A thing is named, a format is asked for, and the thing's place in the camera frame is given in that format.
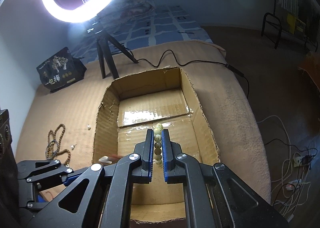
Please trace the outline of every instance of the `plug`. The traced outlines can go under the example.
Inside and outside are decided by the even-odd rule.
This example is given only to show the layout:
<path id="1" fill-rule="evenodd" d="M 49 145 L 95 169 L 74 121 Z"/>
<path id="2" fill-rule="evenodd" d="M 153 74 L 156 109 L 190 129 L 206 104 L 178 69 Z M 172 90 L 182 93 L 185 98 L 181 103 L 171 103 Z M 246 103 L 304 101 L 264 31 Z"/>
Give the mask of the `plug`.
<path id="1" fill-rule="evenodd" d="M 295 157 L 293 159 L 293 166 L 294 167 L 305 167 L 309 165 L 312 161 L 312 156 L 311 155 L 306 155 L 304 157 Z"/>
<path id="2" fill-rule="evenodd" d="M 294 188 L 298 189 L 300 187 L 301 182 L 302 182 L 301 179 L 299 180 L 299 183 L 298 183 L 298 179 L 292 180 L 288 182 L 288 185 L 286 185 L 285 188 L 287 189 L 287 191 L 292 191 L 294 190 Z"/>
<path id="3" fill-rule="evenodd" d="M 289 223 L 289 222 L 292 220 L 293 217 L 294 217 L 294 215 L 291 214 L 291 215 L 288 217 L 287 222 Z"/>

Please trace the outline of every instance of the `bed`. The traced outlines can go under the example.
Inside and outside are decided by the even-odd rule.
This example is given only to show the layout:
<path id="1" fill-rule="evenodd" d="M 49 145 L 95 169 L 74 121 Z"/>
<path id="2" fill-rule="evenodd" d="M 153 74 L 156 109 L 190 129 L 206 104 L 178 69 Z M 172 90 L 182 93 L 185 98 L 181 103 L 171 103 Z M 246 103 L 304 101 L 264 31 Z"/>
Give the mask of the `bed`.
<path id="1" fill-rule="evenodd" d="M 130 50 L 173 41 L 201 40 L 212 43 L 207 32 L 180 6 L 160 6 L 151 15 L 119 25 L 109 26 L 102 19 L 102 24 L 109 34 Z M 112 53 L 119 52 L 114 45 L 109 47 Z M 83 64 L 98 60 L 96 37 L 87 34 L 71 50 L 71 54 L 81 58 Z"/>
<path id="2" fill-rule="evenodd" d="M 162 53 L 171 49 L 181 63 L 190 60 L 211 60 L 225 63 L 226 51 L 215 45 L 208 34 L 180 6 L 155 7 L 153 0 L 116 0 L 100 16 L 106 31 L 136 59 L 147 58 L 157 64 Z M 80 169 L 91 165 L 92 143 L 98 107 L 111 75 L 101 79 L 96 38 L 86 34 L 71 48 L 71 54 L 81 58 L 87 71 L 84 79 L 71 86 L 49 93 L 39 86 L 25 120 L 16 151 L 16 161 L 44 159 L 47 135 L 60 123 L 66 126 L 61 150 L 70 149 L 70 167 Z M 133 64 L 110 45 L 119 76 L 151 70 L 145 61 Z M 167 54 L 160 67 L 177 66 Z M 220 150 L 220 160 L 270 202 L 270 174 L 267 157 L 254 115 L 235 75 L 221 65 L 193 63 L 183 68 L 199 97 L 204 114 Z M 61 161 L 65 155 L 58 156 Z M 51 190 L 53 196 L 63 188 Z M 176 209 L 168 220 L 185 217 L 183 207 Z M 152 213 L 145 213 L 141 221 L 151 221 Z M 153 222 L 167 219 L 152 219 Z"/>

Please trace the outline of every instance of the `black cable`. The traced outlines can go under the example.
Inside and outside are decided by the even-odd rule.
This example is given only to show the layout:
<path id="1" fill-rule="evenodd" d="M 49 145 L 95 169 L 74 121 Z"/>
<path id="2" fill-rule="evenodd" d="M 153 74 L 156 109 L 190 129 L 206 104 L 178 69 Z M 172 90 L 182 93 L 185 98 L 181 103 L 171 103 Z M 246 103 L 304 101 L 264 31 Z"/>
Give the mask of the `black cable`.
<path id="1" fill-rule="evenodd" d="M 294 208 L 293 208 L 293 212 L 292 212 L 292 213 L 294 213 L 294 211 L 296 210 L 296 208 L 297 208 L 297 206 L 298 206 L 300 193 L 301 193 L 301 186 L 299 187 L 299 194 L 298 194 L 297 203 L 296 203 L 296 205 L 294 206 Z"/>
<path id="2" fill-rule="evenodd" d="M 292 193 L 292 195 L 283 203 L 283 205 L 278 209 L 278 212 L 280 212 L 282 210 L 282 208 L 285 206 L 285 204 L 291 199 L 292 196 L 294 196 L 295 192 L 296 192 L 296 189 L 297 187 L 295 185 L 294 186 L 294 191 Z"/>
<path id="3" fill-rule="evenodd" d="M 318 150 L 317 150 L 316 148 L 310 148 L 310 149 L 306 149 L 306 150 L 300 150 L 296 145 L 284 143 L 282 140 L 277 139 L 277 138 L 276 138 L 276 139 L 273 139 L 273 140 L 271 140 L 271 141 L 269 141 L 269 142 L 267 142 L 267 143 L 265 144 L 265 146 L 268 145 L 268 144 L 270 144 L 271 142 L 273 142 L 273 141 L 275 141 L 275 140 L 279 140 L 279 141 L 281 141 L 284 145 L 287 145 L 287 146 L 294 146 L 294 147 L 295 147 L 298 151 L 300 151 L 300 152 L 308 151 L 308 153 L 309 153 L 309 150 L 316 150 L 316 154 L 315 154 L 315 155 L 312 155 L 312 157 L 315 157 L 315 156 L 318 154 Z"/>
<path id="4" fill-rule="evenodd" d="M 297 174 L 298 184 L 297 184 L 297 185 L 299 185 L 299 180 L 300 180 L 300 179 L 299 179 L 300 166 L 301 166 L 301 162 L 300 162 L 299 167 L 298 167 L 298 174 Z"/>
<path id="5" fill-rule="evenodd" d="M 131 51 L 129 48 L 126 48 L 126 49 L 127 49 L 127 50 L 132 54 L 132 56 L 134 57 L 132 51 Z M 189 61 L 189 62 L 187 62 L 187 63 L 185 63 L 185 64 L 180 64 L 180 63 L 178 62 L 178 60 L 177 60 L 177 57 L 176 57 L 175 53 L 174 53 L 171 49 L 167 49 L 166 51 L 163 52 L 163 54 L 162 54 L 162 56 L 160 57 L 159 62 L 158 62 L 157 65 L 154 65 L 153 63 L 151 63 L 149 60 L 147 60 L 147 59 L 145 59 L 145 58 L 137 59 L 137 61 L 146 61 L 146 62 L 148 62 L 151 66 L 153 66 L 154 68 L 158 68 L 158 67 L 160 66 L 161 62 L 162 62 L 162 58 L 164 57 L 165 53 L 167 53 L 168 51 L 170 51 L 170 52 L 173 54 L 176 63 L 177 63 L 179 66 L 181 66 L 181 67 L 186 66 L 186 65 L 191 64 L 191 63 L 211 63 L 211 64 L 217 64 L 217 65 L 223 65 L 223 66 L 225 66 L 225 67 L 228 68 L 230 71 L 232 71 L 233 73 L 236 73 L 237 75 L 239 75 L 240 77 L 244 78 L 244 79 L 247 81 L 247 83 L 248 83 L 247 99 L 248 99 L 248 97 L 249 97 L 249 89 L 250 89 L 248 79 L 244 76 L 244 74 L 243 74 L 242 72 L 240 72 L 238 69 L 236 69 L 235 67 L 231 66 L 230 64 L 225 64 L 225 63 L 215 62 L 215 61 L 208 61 L 208 60 L 191 60 L 191 61 Z"/>
<path id="6" fill-rule="evenodd" d="M 249 81 L 248 81 L 248 79 L 245 77 L 245 76 L 243 76 L 243 78 L 247 81 L 247 83 L 248 83 L 248 92 L 247 92 L 247 99 L 248 99 L 248 97 L 249 97 L 249 88 L 250 88 L 250 85 L 249 85 Z"/>
<path id="7" fill-rule="evenodd" d="M 275 207 L 275 203 L 276 203 L 276 200 L 277 200 L 277 197 L 278 197 L 280 191 L 282 190 L 282 188 L 283 188 L 285 185 L 293 185 L 293 184 L 286 183 L 286 184 L 283 184 L 283 185 L 280 187 L 280 189 L 279 189 L 279 191 L 278 191 L 278 193 L 277 193 L 277 195 L 276 195 L 276 198 L 275 198 L 275 200 L 273 201 L 273 205 L 272 205 L 273 208 Z"/>

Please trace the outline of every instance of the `black bag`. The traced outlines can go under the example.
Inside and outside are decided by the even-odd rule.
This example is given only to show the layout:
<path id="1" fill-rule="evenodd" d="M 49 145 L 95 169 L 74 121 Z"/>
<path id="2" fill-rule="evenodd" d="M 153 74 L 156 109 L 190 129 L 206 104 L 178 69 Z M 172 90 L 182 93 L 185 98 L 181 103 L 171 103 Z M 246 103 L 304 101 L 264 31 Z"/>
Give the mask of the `black bag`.
<path id="1" fill-rule="evenodd" d="M 86 70 L 80 59 L 71 56 L 67 47 L 37 67 L 40 81 L 51 93 L 82 80 Z"/>
<path id="2" fill-rule="evenodd" d="M 8 110 L 0 110 L 0 220 L 1 227 L 16 228 L 19 216 L 18 168 L 11 148 Z"/>

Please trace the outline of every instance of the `white cable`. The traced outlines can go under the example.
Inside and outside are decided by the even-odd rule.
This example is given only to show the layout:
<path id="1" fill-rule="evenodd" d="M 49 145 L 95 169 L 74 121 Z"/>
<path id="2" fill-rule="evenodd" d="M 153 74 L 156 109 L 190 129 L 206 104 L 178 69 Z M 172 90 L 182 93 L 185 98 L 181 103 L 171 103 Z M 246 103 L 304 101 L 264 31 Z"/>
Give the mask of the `white cable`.
<path id="1" fill-rule="evenodd" d="M 300 191 L 300 193 L 296 196 L 296 198 L 293 200 L 293 198 L 294 198 L 294 196 L 295 196 L 295 194 L 296 193 L 294 193 L 294 194 L 292 194 L 292 198 L 291 198 L 291 202 L 289 203 L 289 204 L 285 204 L 285 202 L 283 202 L 283 201 L 280 201 L 280 200 L 276 200 L 276 203 L 275 203 L 275 205 L 277 205 L 277 204 L 282 204 L 283 206 L 285 206 L 284 208 L 282 208 L 281 209 L 281 211 L 280 211 L 280 213 L 283 215 L 283 216 L 285 216 L 286 214 L 288 214 L 288 213 L 290 213 L 290 211 L 292 211 L 294 208 L 296 208 L 296 206 L 300 206 L 300 205 L 303 205 L 303 204 L 305 204 L 306 202 L 307 202 L 307 200 L 308 200 L 308 196 L 309 196 L 309 189 L 310 189 L 310 186 L 311 186 L 311 182 L 305 182 L 306 181 L 306 179 L 307 179 L 307 176 L 308 176 L 308 174 L 309 174 L 309 171 L 310 170 L 308 170 L 308 172 L 307 172 L 307 174 L 306 174 L 306 176 L 304 177 L 304 182 L 301 182 L 301 183 L 299 183 L 301 186 L 300 186 L 300 189 L 301 189 L 301 191 Z M 306 198 L 306 200 L 303 202 L 303 203 L 298 203 L 298 204 L 296 204 L 296 201 L 298 200 L 300 200 L 300 197 L 301 197 L 301 195 L 302 195 L 302 192 L 303 192 L 303 189 L 304 189 L 304 185 L 306 185 L 306 184 L 309 184 L 309 187 L 308 187 L 308 191 L 307 191 L 307 198 Z"/>
<path id="2" fill-rule="evenodd" d="M 258 123 L 262 123 L 264 122 L 265 120 L 271 118 L 271 117 L 276 117 L 278 118 L 278 120 L 281 122 L 282 124 L 282 127 L 285 131 L 285 134 L 287 135 L 287 139 L 288 139 L 288 147 L 289 147 L 289 157 L 287 159 L 285 159 L 282 163 L 282 167 L 281 167 L 281 178 L 277 179 L 277 180 L 274 180 L 274 181 L 271 181 L 271 183 L 275 183 L 275 182 L 278 182 L 278 181 L 281 181 L 278 185 L 276 185 L 273 190 L 271 191 L 271 193 L 280 185 L 282 185 L 282 193 L 283 193 L 283 196 L 287 199 L 291 199 L 291 202 L 286 204 L 285 202 L 283 201 L 280 201 L 280 200 L 276 200 L 274 205 L 277 205 L 277 204 L 282 204 L 284 207 L 281 209 L 280 213 L 285 216 L 286 214 L 290 213 L 293 209 L 294 211 L 292 212 L 292 214 L 295 212 L 295 210 L 297 209 L 297 206 L 300 206 L 300 205 L 303 205 L 307 202 L 308 200 L 308 196 L 309 196 L 309 189 L 310 189 L 310 186 L 311 186 L 311 182 L 306 182 L 306 179 L 307 179 L 307 176 L 310 172 L 310 168 L 308 168 L 308 171 L 305 175 L 305 177 L 303 177 L 304 173 L 303 173 L 303 169 L 302 169 L 302 174 L 301 174 L 301 178 L 298 177 L 298 185 L 300 186 L 299 188 L 299 194 L 295 197 L 294 199 L 294 196 L 296 194 L 296 190 L 294 191 L 294 193 L 291 195 L 291 196 L 286 196 L 285 193 L 284 193 L 284 181 L 287 180 L 291 175 L 292 175 L 292 171 L 293 171 L 293 166 L 292 166 L 292 162 L 291 162 L 291 141 L 290 141 L 290 137 L 288 135 L 288 132 L 284 126 L 284 123 L 282 122 L 282 120 L 279 118 L 279 116 L 277 115 L 270 115 L 268 117 L 266 117 L 265 119 L 261 120 L 261 121 L 258 121 Z M 295 155 L 299 155 L 301 156 L 300 153 L 298 152 L 295 152 L 293 154 L 293 158 L 295 158 Z M 284 164 L 288 161 L 288 167 L 287 167 L 287 171 L 285 172 L 284 174 Z M 306 184 L 309 184 L 309 187 L 308 187 L 308 190 L 307 190 L 307 197 L 306 197 L 306 200 L 303 202 L 303 203 L 299 203 L 299 200 L 300 200 L 300 197 L 302 195 L 302 192 L 303 192 L 303 189 L 304 189 L 304 186 Z"/>
<path id="3" fill-rule="evenodd" d="M 269 119 L 269 118 L 271 118 L 271 117 L 276 117 L 276 118 L 278 118 L 279 119 L 279 121 L 281 122 L 281 124 L 282 124 L 282 127 L 283 127 L 283 129 L 284 129 L 284 132 L 285 132 L 285 134 L 287 135 L 287 138 L 288 138 L 288 143 L 289 143 L 289 145 L 291 145 L 291 141 L 290 141 L 290 137 L 289 137 L 289 135 L 288 135 L 288 132 L 287 132 L 287 130 L 286 130 L 286 128 L 285 128 L 285 126 L 284 126 L 284 124 L 283 124 L 283 122 L 282 122 L 282 120 L 279 118 L 279 116 L 277 116 L 277 115 L 270 115 L 270 116 L 268 116 L 268 117 L 266 117 L 266 118 L 264 118 L 263 120 L 261 120 L 261 121 L 257 121 L 257 124 L 258 123 L 262 123 L 262 122 L 264 122 L 265 120 L 267 120 L 267 119 Z M 289 176 L 291 176 L 292 175 L 292 163 L 291 163 L 291 146 L 288 146 L 289 147 L 289 158 L 288 159 L 286 159 L 285 161 L 289 161 L 289 163 L 288 163 L 288 168 L 287 168 L 287 171 L 285 172 L 285 174 L 284 174 L 284 176 L 286 176 L 287 175 L 287 173 L 288 173 L 288 171 L 289 171 L 289 169 L 290 169 L 290 167 L 291 167 L 291 173 L 284 179 L 284 176 L 283 175 L 281 175 L 281 178 L 279 178 L 279 179 L 277 179 L 277 180 L 274 180 L 274 181 L 271 181 L 271 183 L 274 183 L 274 182 L 278 182 L 278 181 L 280 181 L 281 180 L 281 183 L 283 184 L 283 181 L 284 180 L 286 180 Z"/>

